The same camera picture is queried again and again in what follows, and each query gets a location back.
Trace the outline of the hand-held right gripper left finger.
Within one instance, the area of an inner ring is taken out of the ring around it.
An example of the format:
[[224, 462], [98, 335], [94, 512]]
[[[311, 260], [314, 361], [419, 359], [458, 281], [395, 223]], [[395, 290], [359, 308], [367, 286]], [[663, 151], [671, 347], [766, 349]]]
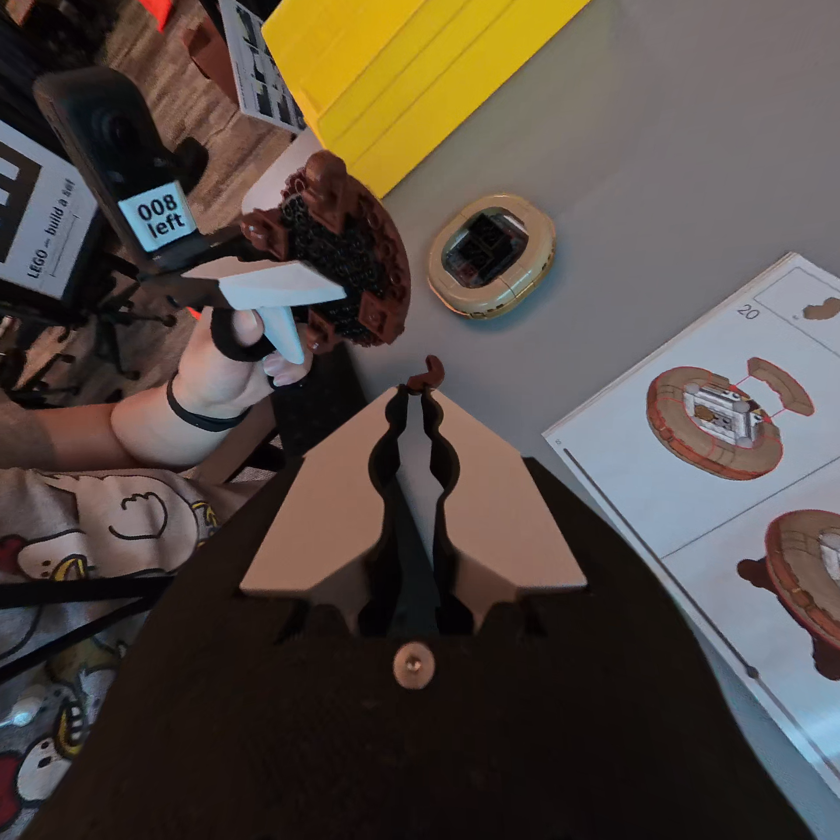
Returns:
[[351, 631], [387, 635], [403, 574], [386, 490], [408, 397], [404, 385], [389, 388], [304, 455], [243, 595], [333, 606]]

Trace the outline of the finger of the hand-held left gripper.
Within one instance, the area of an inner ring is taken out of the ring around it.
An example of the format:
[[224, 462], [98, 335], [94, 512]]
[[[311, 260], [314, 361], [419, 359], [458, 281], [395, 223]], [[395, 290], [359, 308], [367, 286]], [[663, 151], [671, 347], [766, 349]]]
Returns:
[[217, 284], [234, 310], [294, 308], [347, 297], [339, 283], [299, 260], [226, 276]]

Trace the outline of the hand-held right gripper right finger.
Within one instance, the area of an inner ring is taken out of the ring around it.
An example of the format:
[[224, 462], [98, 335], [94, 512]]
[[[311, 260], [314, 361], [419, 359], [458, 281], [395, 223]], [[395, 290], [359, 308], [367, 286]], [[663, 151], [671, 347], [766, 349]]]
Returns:
[[499, 604], [583, 590], [587, 580], [519, 451], [440, 391], [421, 395], [441, 634], [474, 634]]

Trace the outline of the round brown brick base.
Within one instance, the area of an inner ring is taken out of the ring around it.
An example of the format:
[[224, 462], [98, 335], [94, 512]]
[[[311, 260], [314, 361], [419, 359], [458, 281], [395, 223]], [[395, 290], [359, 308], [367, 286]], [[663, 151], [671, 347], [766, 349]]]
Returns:
[[311, 352], [344, 340], [378, 347], [403, 334], [412, 288], [403, 241], [337, 155], [311, 154], [288, 176], [280, 204], [245, 214], [239, 226], [262, 255], [303, 261], [344, 289], [343, 299], [293, 307]]

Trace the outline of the small brown brick piece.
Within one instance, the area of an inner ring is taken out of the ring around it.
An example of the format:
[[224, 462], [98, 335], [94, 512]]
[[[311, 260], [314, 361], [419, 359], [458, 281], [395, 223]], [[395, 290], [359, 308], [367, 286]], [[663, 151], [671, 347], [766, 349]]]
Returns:
[[439, 388], [445, 379], [445, 368], [440, 359], [433, 354], [425, 358], [426, 370], [409, 377], [405, 388], [412, 395], [421, 395], [425, 391], [433, 391]]

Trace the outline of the person's left forearm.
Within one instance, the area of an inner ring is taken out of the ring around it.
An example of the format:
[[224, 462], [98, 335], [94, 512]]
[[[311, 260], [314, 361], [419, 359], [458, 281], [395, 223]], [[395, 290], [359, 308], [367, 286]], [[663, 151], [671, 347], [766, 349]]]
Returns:
[[114, 404], [40, 410], [2, 394], [1, 466], [50, 474], [197, 466], [232, 430], [189, 424], [166, 393], [158, 386]]

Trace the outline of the grey desk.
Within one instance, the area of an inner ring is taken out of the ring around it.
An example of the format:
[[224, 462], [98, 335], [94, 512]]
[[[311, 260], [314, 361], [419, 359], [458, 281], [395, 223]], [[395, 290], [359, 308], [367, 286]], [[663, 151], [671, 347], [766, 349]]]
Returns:
[[[544, 209], [559, 256], [512, 315], [468, 324], [425, 265], [495, 192]], [[359, 352], [364, 382], [440, 352], [448, 396], [581, 490], [545, 427], [784, 256], [838, 276], [838, 2], [590, 2], [385, 204], [418, 291], [402, 338]], [[838, 797], [791, 762], [784, 789], [838, 838]]]

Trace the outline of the person's left hand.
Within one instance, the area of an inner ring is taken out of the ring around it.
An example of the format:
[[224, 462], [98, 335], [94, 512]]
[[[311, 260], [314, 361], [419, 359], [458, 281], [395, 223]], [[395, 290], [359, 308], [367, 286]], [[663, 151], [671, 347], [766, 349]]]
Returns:
[[214, 314], [213, 308], [202, 310], [172, 381], [174, 399], [188, 413], [231, 421], [266, 399], [276, 386], [294, 385], [310, 372], [309, 348], [303, 348], [304, 361], [299, 364], [278, 351], [256, 361], [230, 360], [214, 343]]

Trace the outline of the black tripod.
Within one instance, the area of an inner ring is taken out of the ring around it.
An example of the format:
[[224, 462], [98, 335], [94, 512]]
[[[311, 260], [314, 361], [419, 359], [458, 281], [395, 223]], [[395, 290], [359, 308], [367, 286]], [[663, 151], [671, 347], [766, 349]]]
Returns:
[[94, 357], [110, 363], [124, 379], [135, 382], [139, 371], [123, 368], [117, 334], [118, 326], [136, 322], [158, 322], [167, 328], [177, 323], [173, 314], [142, 314], [135, 310], [133, 295], [140, 289], [139, 270], [128, 260], [110, 253], [91, 258], [76, 274], [59, 299], [2, 280], [2, 319], [12, 319], [16, 333], [11, 343], [2, 345], [2, 393], [25, 409], [55, 408], [51, 396], [78, 396], [81, 384], [53, 386], [45, 375], [58, 363], [72, 364], [76, 357], [66, 350], [55, 353], [23, 384], [18, 381], [27, 363], [27, 354], [47, 329], [61, 328], [59, 342], [89, 324], [93, 326]]

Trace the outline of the open instruction booklet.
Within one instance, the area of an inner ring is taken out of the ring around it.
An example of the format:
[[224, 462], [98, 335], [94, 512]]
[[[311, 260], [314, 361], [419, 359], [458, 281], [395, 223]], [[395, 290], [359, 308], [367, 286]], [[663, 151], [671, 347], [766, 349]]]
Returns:
[[835, 795], [838, 300], [785, 255], [543, 434]]

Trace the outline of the black wristband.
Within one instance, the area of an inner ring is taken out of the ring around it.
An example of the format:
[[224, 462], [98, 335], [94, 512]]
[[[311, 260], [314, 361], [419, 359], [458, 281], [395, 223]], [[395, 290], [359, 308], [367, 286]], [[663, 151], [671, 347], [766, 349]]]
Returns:
[[178, 417], [185, 424], [203, 430], [211, 434], [226, 433], [236, 426], [240, 425], [251, 411], [251, 407], [247, 407], [242, 413], [234, 417], [219, 418], [192, 413], [184, 408], [176, 398], [173, 391], [173, 383], [179, 371], [171, 376], [165, 387], [165, 397], [167, 404], [173, 414]]

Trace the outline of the printed picture sheet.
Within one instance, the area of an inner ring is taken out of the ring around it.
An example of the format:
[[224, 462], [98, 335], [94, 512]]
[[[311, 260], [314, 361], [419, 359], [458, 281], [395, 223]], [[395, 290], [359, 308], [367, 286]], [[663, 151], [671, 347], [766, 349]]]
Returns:
[[263, 20], [240, 2], [218, 5], [241, 112], [292, 133], [305, 130], [302, 111], [262, 35]]

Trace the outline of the brown cardboard box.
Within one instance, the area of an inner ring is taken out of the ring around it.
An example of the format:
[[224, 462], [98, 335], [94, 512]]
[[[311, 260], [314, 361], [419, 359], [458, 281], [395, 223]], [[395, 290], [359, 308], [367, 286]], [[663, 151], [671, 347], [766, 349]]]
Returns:
[[182, 43], [203, 77], [212, 81], [234, 105], [238, 105], [235, 74], [228, 48], [210, 17], [205, 15], [194, 28], [186, 29]]

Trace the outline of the yellow plastic box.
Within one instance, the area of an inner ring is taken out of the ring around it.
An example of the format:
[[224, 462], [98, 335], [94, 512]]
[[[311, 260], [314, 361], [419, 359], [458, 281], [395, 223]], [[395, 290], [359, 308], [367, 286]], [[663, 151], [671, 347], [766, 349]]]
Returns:
[[383, 198], [586, 1], [284, 1], [261, 28], [323, 149]]

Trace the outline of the black tripod leg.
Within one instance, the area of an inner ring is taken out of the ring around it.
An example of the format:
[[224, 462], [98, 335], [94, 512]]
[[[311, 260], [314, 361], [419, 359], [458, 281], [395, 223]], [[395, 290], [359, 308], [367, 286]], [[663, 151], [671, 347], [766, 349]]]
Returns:
[[4, 685], [8, 681], [44, 664], [48, 659], [59, 655], [82, 642], [85, 642], [89, 638], [94, 637], [100, 632], [109, 629], [111, 626], [120, 623], [131, 616], [135, 616], [140, 613], [147, 613], [157, 603], [158, 598], [158, 596], [148, 595], [135, 602], [122, 605], [119, 609], [110, 612], [108, 615], [101, 616], [83, 626], [79, 626], [64, 635], [51, 640], [47, 644], [38, 647], [36, 650], [33, 650], [24, 656], [18, 657], [6, 665], [2, 665], [1, 685]]
[[155, 602], [174, 582], [173, 574], [78, 581], [1, 584], [1, 609], [53, 604], [151, 598]]

